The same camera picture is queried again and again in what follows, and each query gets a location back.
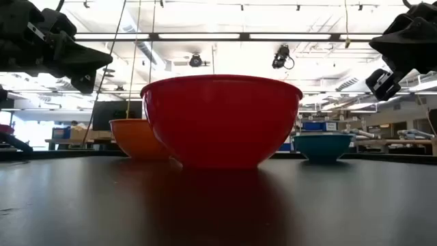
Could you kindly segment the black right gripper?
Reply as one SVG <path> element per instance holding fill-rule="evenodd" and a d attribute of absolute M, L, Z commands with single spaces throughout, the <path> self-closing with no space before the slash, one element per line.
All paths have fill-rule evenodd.
<path fill-rule="evenodd" d="M 388 101 L 400 91 L 398 73 L 437 72 L 437 1 L 415 5 L 404 1 L 404 5 L 408 11 L 396 16 L 383 35 L 369 42 L 393 71 L 379 68 L 365 79 L 378 101 Z"/>

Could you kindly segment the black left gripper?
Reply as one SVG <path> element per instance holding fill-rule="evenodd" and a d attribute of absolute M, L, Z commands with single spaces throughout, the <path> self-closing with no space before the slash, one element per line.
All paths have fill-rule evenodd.
<path fill-rule="evenodd" d="M 97 69 L 113 57 L 72 39 L 76 27 L 61 13 L 64 2 L 39 10 L 29 0 L 0 0 L 0 72 L 81 77 L 79 91 L 91 94 Z"/>

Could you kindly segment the orange plastic bowl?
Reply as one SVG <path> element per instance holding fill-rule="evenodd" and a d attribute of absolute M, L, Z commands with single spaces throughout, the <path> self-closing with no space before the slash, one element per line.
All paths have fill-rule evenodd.
<path fill-rule="evenodd" d="M 155 138 L 145 119 L 118 119 L 109 122 L 116 144 L 130 158 L 139 161 L 166 161 L 170 154 Z"/>

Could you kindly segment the teal plastic bowl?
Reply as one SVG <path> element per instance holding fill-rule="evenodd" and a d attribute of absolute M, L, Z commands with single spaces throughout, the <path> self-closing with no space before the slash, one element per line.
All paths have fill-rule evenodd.
<path fill-rule="evenodd" d="M 318 134 L 299 135 L 293 138 L 294 147 L 311 162 L 335 162 L 350 147 L 351 135 Z"/>

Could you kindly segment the nested rainbow bowls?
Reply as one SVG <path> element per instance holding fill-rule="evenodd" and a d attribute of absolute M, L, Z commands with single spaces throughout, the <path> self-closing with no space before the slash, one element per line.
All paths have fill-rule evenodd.
<path fill-rule="evenodd" d="M 174 77 L 142 88 L 157 140 L 185 168 L 254 168 L 289 136 L 303 93 L 235 74 Z"/>

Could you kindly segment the black computer monitor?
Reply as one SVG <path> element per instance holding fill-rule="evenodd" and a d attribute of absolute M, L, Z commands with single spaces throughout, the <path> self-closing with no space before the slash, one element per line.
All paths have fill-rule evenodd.
<path fill-rule="evenodd" d="M 129 109 L 129 118 L 142 118 L 143 105 L 140 101 L 98 101 L 94 104 L 92 129 L 94 131 L 111 130 L 111 120 L 126 119 L 126 110 Z"/>

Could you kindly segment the brown cardboard box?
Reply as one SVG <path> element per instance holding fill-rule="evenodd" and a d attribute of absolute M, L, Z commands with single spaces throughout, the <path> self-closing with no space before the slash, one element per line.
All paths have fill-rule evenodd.
<path fill-rule="evenodd" d="M 86 128 L 82 126 L 72 126 L 70 129 L 70 139 L 74 140 L 83 140 L 86 137 L 86 140 L 90 139 L 112 139 L 113 135 L 111 131 L 94 131 L 89 129 L 87 131 Z"/>

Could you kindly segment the blue box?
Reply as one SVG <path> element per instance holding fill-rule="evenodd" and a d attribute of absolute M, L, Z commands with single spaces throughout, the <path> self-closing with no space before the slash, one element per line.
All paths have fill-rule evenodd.
<path fill-rule="evenodd" d="M 71 136 L 71 127 L 59 127 L 52 129 L 52 139 L 69 139 Z"/>

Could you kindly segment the blue storage bin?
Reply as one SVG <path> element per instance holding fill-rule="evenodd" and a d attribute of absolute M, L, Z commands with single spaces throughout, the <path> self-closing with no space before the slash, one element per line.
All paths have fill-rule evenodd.
<path fill-rule="evenodd" d="M 336 122 L 303 122 L 301 129 L 303 131 L 313 132 L 336 132 L 338 123 Z"/>

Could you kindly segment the black slanted bar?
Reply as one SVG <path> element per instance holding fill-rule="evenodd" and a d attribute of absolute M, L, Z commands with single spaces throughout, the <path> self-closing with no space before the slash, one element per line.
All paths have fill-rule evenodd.
<path fill-rule="evenodd" d="M 0 142 L 5 142 L 23 152 L 33 152 L 33 148 L 9 133 L 0 132 Z"/>

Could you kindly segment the round black ceiling fixture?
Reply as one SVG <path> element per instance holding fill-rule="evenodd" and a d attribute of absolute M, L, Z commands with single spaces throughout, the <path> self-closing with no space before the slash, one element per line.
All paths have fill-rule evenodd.
<path fill-rule="evenodd" d="M 189 66 L 191 66 L 193 68 L 203 66 L 203 60 L 202 60 L 200 54 L 194 53 L 188 64 L 189 64 Z"/>

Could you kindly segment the black horizontal frame bar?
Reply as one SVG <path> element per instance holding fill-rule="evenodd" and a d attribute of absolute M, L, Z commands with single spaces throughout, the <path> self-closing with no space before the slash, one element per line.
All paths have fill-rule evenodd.
<path fill-rule="evenodd" d="M 78 42 L 368 42 L 378 33 L 78 33 Z"/>

